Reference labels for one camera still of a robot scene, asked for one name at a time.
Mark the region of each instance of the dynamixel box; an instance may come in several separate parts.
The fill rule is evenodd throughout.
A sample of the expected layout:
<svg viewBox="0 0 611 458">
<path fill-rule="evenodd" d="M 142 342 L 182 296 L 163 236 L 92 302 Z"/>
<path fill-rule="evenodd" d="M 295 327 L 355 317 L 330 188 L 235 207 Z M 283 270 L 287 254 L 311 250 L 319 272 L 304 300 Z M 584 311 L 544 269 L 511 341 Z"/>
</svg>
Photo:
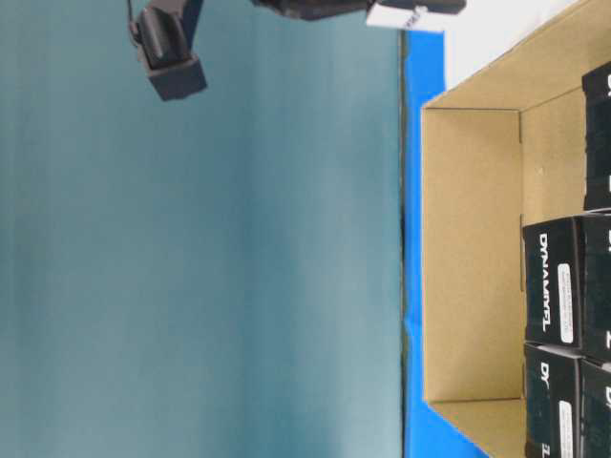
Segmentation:
<svg viewBox="0 0 611 458">
<path fill-rule="evenodd" d="M 583 77 L 586 97 L 585 210 L 611 208 L 611 63 Z"/>
<path fill-rule="evenodd" d="M 523 235 L 526 341 L 580 348 L 582 218 L 555 219 L 527 226 Z"/>
<path fill-rule="evenodd" d="M 579 456 L 580 356 L 529 343 L 524 354 L 526 457 Z"/>
<path fill-rule="evenodd" d="M 611 216 L 583 218 L 585 301 L 583 353 L 611 362 Z"/>
<path fill-rule="evenodd" d="M 582 361 L 582 458 L 611 456 L 611 369 Z"/>
</svg>

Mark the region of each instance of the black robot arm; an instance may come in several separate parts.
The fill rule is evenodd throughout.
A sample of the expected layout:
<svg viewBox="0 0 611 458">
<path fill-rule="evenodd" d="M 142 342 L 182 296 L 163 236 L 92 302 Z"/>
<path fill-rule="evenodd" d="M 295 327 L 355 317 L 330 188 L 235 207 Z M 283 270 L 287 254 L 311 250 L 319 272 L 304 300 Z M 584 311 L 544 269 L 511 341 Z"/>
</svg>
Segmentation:
<svg viewBox="0 0 611 458">
<path fill-rule="evenodd" d="M 466 0 L 251 0 L 292 19 L 315 21 L 380 6 L 456 14 Z M 200 59 L 192 51 L 203 0 L 150 0 L 135 18 L 127 0 L 129 33 L 138 60 L 162 100 L 185 98 L 206 88 Z"/>
<path fill-rule="evenodd" d="M 339 14 L 366 10 L 369 0 L 251 0 L 292 19 L 317 21 Z"/>
</svg>

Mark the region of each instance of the cardboard box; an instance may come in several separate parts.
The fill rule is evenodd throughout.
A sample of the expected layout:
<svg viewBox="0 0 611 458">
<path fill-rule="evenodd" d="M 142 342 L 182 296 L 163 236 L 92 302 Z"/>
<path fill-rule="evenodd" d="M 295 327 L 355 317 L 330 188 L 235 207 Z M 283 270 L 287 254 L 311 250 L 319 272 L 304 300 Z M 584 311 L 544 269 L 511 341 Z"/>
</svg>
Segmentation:
<svg viewBox="0 0 611 458">
<path fill-rule="evenodd" d="M 583 353 L 611 362 L 611 217 L 583 219 L 585 307 Z"/>
<path fill-rule="evenodd" d="M 585 210 L 611 208 L 611 63 L 583 77 L 586 98 Z"/>
<path fill-rule="evenodd" d="M 524 345 L 526 456 L 579 456 L 581 356 L 563 348 Z"/>
<path fill-rule="evenodd" d="M 545 221 L 523 230 L 526 340 L 581 348 L 585 237 L 582 218 Z"/>
<path fill-rule="evenodd" d="M 425 397 L 494 457 L 526 441 L 520 221 L 582 211 L 581 78 L 611 61 L 610 17 L 580 0 L 423 110 Z"/>
<path fill-rule="evenodd" d="M 583 458 L 609 456 L 611 450 L 611 371 L 583 361 Z"/>
</svg>

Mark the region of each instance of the white tag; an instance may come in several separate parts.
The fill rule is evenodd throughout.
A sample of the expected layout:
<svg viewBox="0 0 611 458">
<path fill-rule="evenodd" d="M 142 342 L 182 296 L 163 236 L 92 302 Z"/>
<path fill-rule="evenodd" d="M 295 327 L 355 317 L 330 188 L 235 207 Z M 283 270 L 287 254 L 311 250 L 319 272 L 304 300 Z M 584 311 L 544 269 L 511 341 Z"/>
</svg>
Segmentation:
<svg viewBox="0 0 611 458">
<path fill-rule="evenodd" d="M 560 457 L 573 458 L 573 408 L 566 401 L 559 402 Z"/>
<path fill-rule="evenodd" d="M 560 305 L 560 337 L 565 344 L 573 343 L 573 289 L 571 267 L 558 265 L 558 297 Z"/>
<path fill-rule="evenodd" d="M 429 12 L 426 7 L 408 10 L 374 3 L 367 14 L 367 25 L 404 31 L 444 31 L 455 17 L 452 14 Z"/>
</svg>

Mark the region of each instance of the teal backdrop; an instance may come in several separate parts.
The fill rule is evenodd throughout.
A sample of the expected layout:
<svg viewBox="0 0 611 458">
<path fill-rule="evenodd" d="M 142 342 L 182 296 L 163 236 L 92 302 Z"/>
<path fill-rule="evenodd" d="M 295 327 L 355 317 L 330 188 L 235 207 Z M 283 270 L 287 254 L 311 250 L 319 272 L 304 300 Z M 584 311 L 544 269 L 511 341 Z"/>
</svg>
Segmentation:
<svg viewBox="0 0 611 458">
<path fill-rule="evenodd" d="M 397 33 L 208 0 L 162 104 L 123 1 L 0 7 L 0 456 L 399 457 Z"/>
</svg>

